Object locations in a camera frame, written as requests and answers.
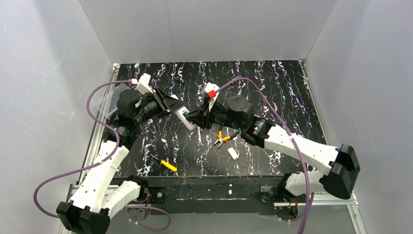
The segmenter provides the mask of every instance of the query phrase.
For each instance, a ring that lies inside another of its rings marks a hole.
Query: metal frame
[[[109,82],[110,81],[115,81],[117,79],[117,75],[119,73],[119,67],[120,67],[120,64],[118,64],[118,63],[113,64],[113,74],[112,74],[111,78],[109,79]],[[105,94],[113,91],[114,88],[115,88],[115,84],[108,85],[108,87],[106,88]],[[100,121],[105,121],[105,114],[107,114],[108,111],[109,111],[110,98],[107,99],[106,102],[104,102],[103,105],[104,105],[105,113],[98,112],[97,116],[96,116]],[[92,131],[91,141],[89,143],[89,147],[88,147],[88,151],[86,153],[86,158],[85,158],[85,161],[83,163],[83,167],[87,167],[87,166],[92,165],[94,159],[96,158],[97,152],[99,151],[102,135],[103,135],[103,130],[105,130],[105,127],[103,125],[98,124],[97,122],[95,122],[93,131]],[[82,171],[80,173],[79,183],[81,183],[84,180],[84,178],[85,178],[85,176],[87,175],[88,172],[89,172],[89,170]]]
[[[305,70],[305,60],[300,59],[299,64],[300,64],[300,67],[302,69],[303,76],[304,76],[305,80],[307,81],[307,88],[308,88],[308,91],[310,92],[310,97],[311,97],[311,100],[313,101],[314,108],[315,108],[316,113],[319,117],[319,111],[317,109],[316,104],[314,103],[313,93],[311,92],[310,79],[308,78],[307,72]],[[321,130],[322,130],[324,138],[325,138],[325,142],[328,143],[327,137],[325,135],[324,128],[323,128],[321,120],[320,120],[320,117],[319,117],[319,122],[320,122]],[[364,227],[363,220],[361,219],[360,211],[358,210],[358,202],[357,202],[357,198],[356,198],[356,195],[354,194],[354,192],[353,192],[353,198],[350,199],[350,200],[352,200],[354,202],[354,204],[347,204],[347,208],[349,210],[350,217],[351,217],[351,220],[353,222],[354,230],[355,230],[356,234],[367,234],[366,229]]]

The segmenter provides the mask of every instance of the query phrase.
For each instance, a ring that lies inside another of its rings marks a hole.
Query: white enclosure wall
[[[33,191],[82,166],[94,124],[86,99],[111,68],[77,0],[0,1],[0,233],[58,233]],[[78,176],[46,185],[41,204],[56,212]]]
[[[117,63],[304,59],[337,0],[79,0]]]
[[[412,233],[413,4],[339,0],[306,61],[331,144],[354,146],[367,232]]]

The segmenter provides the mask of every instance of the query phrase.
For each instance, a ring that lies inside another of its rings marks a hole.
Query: orange pliers
[[[219,131],[218,131],[218,135],[217,135],[217,138],[218,138],[218,139],[215,141],[214,145],[216,145],[216,144],[219,143],[219,146],[218,146],[218,149],[219,149],[224,142],[227,142],[227,141],[233,139],[233,138],[236,137],[239,133],[240,133],[240,131],[237,130],[234,134],[222,138],[222,125],[220,125]]]

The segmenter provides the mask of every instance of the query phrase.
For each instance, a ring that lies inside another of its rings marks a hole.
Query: black joint housing
[[[265,148],[264,141],[269,138],[268,132],[273,126],[273,121],[255,116],[248,130],[241,132],[241,138],[251,145]]]
[[[330,163],[331,170],[319,181],[326,192],[341,198],[349,199],[360,172],[360,165],[354,148],[343,144],[338,151],[336,161]]]
[[[99,213],[90,212],[72,205],[72,202],[60,202],[56,212],[64,227],[79,234],[104,234],[109,228],[109,209],[101,209]]]

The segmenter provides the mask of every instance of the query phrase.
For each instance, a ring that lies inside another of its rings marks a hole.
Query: purple cable
[[[258,93],[260,93],[261,97],[264,99],[265,103],[268,105],[268,107],[270,108],[270,110],[273,112],[273,114],[275,114],[275,116],[276,116],[276,117],[278,118],[278,120],[281,122],[281,124],[283,125],[283,127],[284,127],[285,131],[287,132],[287,134],[288,134],[290,137],[292,137],[291,131],[290,131],[290,129],[287,127],[287,124],[286,124],[286,123],[284,122],[284,120],[277,114],[277,112],[275,111],[275,109],[274,109],[274,107],[272,106],[272,104],[267,100],[267,97],[261,92],[260,88],[259,88],[259,87],[255,84],[255,82],[252,81],[251,79],[244,78],[244,77],[235,78],[235,79],[231,80],[230,82],[226,83],[225,85],[223,85],[221,88],[219,88],[219,89],[216,90],[215,92],[217,93],[217,92],[225,89],[226,87],[230,86],[232,83],[235,83],[235,82],[237,82],[237,81],[239,81],[239,80],[246,80],[246,81],[248,81],[248,82],[251,82],[251,83],[255,86],[255,88],[257,89]],[[291,139],[291,142],[293,143],[294,147],[295,147],[296,150],[297,150],[297,154],[298,154],[298,157],[300,158],[300,162],[301,162],[301,165],[302,165],[302,170],[303,170],[303,172],[304,172],[304,177],[305,177],[305,190],[306,190],[306,193],[305,193],[305,196],[306,196],[306,200],[305,200],[305,211],[304,211],[304,213],[303,213],[303,215],[302,215],[303,219],[302,219],[302,221],[301,221],[300,228],[299,228],[299,230],[298,230],[298,233],[299,233],[299,234],[302,234],[302,233],[304,232],[305,224],[306,224],[306,222],[307,222],[307,216],[308,216],[308,213],[310,212],[310,208],[311,208],[311,204],[310,204],[310,181],[309,181],[309,179],[308,179],[307,166],[306,166],[306,164],[305,164],[305,162],[304,162],[304,158],[303,158],[303,156],[302,156],[302,153],[301,153],[300,149],[298,148],[298,145],[297,145],[296,141],[294,140],[294,138]]]
[[[160,231],[163,231],[163,230],[167,229],[167,228],[169,227],[169,225],[170,225],[170,221],[171,221],[170,214],[168,214],[168,212],[166,212],[166,211],[164,211],[164,210],[162,210],[162,209],[159,209],[159,208],[156,208],[156,207],[150,207],[150,206],[125,206],[125,208],[126,208],[126,209],[147,209],[147,210],[155,210],[155,211],[159,211],[159,212],[162,212],[162,213],[166,214],[166,216],[168,217],[168,224],[167,224],[165,227],[160,228],[160,229],[150,227],[150,226],[148,226],[148,225],[146,225],[146,224],[144,224],[144,223],[141,223],[141,222],[139,222],[139,221],[137,221],[137,220],[131,219],[133,222],[138,222],[139,225],[141,225],[141,226],[143,226],[143,227],[145,227],[145,228],[147,228],[147,229],[149,229],[149,230],[151,230],[151,231],[160,232]]]
[[[90,115],[90,117],[92,117],[92,119],[94,119],[96,122],[98,122],[98,123],[102,124],[103,126],[107,127],[107,128],[108,128],[109,130],[111,130],[111,131],[115,134],[115,136],[116,136],[116,146],[115,146],[115,148],[113,149],[113,151],[112,151],[106,158],[104,158],[104,159],[102,160],[102,162],[107,161],[107,160],[108,160],[110,157],[112,157],[112,155],[116,152],[117,148],[119,147],[119,134],[118,134],[117,131],[116,131],[115,129],[113,129],[111,126],[109,126],[109,125],[107,125],[106,123],[100,121],[98,118],[96,118],[96,117],[91,113],[90,108],[89,108],[91,99],[92,99],[93,95],[94,95],[99,89],[101,89],[102,87],[105,87],[105,86],[110,85],[110,84],[131,83],[131,82],[132,82],[132,81],[130,81],[130,80],[119,80],[119,81],[112,81],[112,82],[108,82],[108,83],[104,83],[104,84],[102,84],[102,85],[99,85],[97,88],[95,88],[95,89],[92,91],[92,93],[89,95],[88,101],[86,102],[86,110],[88,111],[88,114]],[[99,164],[99,163],[95,163],[95,164],[93,164],[93,165],[90,165],[90,166],[87,166],[87,167],[84,167],[84,168],[80,168],[80,169],[77,169],[77,170],[74,170],[74,171],[71,171],[71,172],[66,172],[66,173],[64,173],[64,174],[54,176],[54,177],[52,177],[52,178],[49,178],[49,179],[41,182],[41,183],[37,186],[37,188],[35,189],[35,192],[34,192],[34,194],[33,194],[33,201],[35,202],[35,205],[38,207],[38,209],[39,209],[40,211],[42,211],[42,212],[45,213],[46,215],[48,215],[48,216],[50,216],[50,217],[53,217],[53,218],[59,218],[59,216],[57,216],[56,214],[52,214],[52,213],[48,212],[47,210],[45,210],[45,209],[39,204],[39,202],[38,202],[38,192],[39,192],[40,188],[43,187],[43,185],[45,185],[45,184],[47,184],[47,183],[49,183],[50,181],[53,181],[53,180],[55,180],[55,179],[59,179],[59,178],[65,177],[65,176],[70,176],[70,175],[73,175],[73,174],[75,174],[75,173],[79,173],[79,172],[82,172],[82,171],[91,169],[91,168],[96,167],[96,166],[98,166],[98,165],[100,165],[100,164]]]

